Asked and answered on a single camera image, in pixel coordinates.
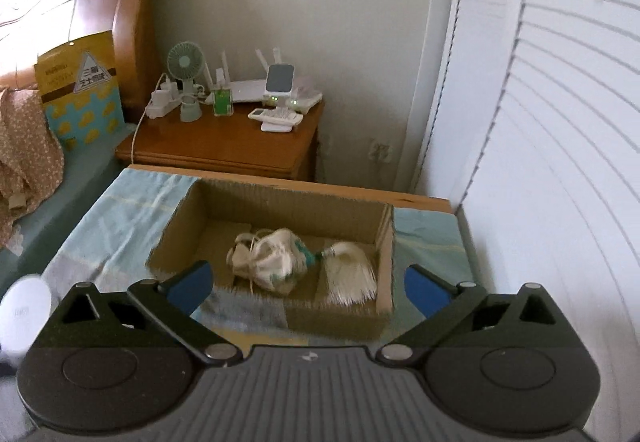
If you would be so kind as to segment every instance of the silver screw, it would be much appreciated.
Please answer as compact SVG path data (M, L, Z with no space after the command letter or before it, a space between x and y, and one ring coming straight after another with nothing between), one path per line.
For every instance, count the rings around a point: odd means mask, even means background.
M411 358L414 351L405 345L386 345L383 346L380 353L389 361L406 361Z
M204 354L209 359L215 359L216 361L226 361L236 355L238 349L234 345L228 343L218 343L217 345L209 345L204 350Z

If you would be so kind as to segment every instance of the wooden nightstand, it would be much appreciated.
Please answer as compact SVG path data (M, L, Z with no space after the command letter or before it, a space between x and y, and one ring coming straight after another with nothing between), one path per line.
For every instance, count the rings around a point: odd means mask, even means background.
M179 107L162 118L145 117L136 137L135 163L313 181L324 102L290 133L261 131L260 122L247 118L256 107L261 105L236 104L231 117L214 117L212 108L203 105L195 122L181 122ZM126 165L131 140L132 135L116 148L116 157Z

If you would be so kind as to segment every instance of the white round object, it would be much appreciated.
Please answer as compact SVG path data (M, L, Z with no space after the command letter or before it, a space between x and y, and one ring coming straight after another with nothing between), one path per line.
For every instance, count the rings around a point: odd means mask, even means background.
M37 274L16 281L0 301L0 350L11 359L23 357L57 304Z

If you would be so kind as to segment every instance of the yellow and blue bag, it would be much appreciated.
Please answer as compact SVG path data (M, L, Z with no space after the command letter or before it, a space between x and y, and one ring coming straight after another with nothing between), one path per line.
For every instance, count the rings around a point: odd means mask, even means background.
M111 31L61 44L34 67L49 128L66 151L124 126Z

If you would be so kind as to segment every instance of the fan grille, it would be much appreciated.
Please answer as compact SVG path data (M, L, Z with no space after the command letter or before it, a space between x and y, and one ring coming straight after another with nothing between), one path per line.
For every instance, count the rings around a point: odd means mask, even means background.
M183 41L169 50L166 65L169 73L175 78L195 78L204 67L204 54L196 43Z

